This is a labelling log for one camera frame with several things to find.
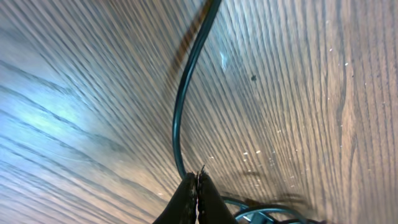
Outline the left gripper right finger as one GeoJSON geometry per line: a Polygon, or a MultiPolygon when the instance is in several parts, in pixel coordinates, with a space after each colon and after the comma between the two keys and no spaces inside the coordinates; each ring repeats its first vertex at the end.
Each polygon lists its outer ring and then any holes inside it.
{"type": "Polygon", "coordinates": [[[203,170],[198,174],[197,197],[199,224],[237,223],[218,193],[212,179],[203,170]]]}

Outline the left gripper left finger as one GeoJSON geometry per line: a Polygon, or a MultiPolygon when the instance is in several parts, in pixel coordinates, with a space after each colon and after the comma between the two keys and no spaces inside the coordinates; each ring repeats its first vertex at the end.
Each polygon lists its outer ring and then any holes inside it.
{"type": "Polygon", "coordinates": [[[188,173],[153,224],[195,224],[196,209],[197,176],[194,173],[188,173]]]}

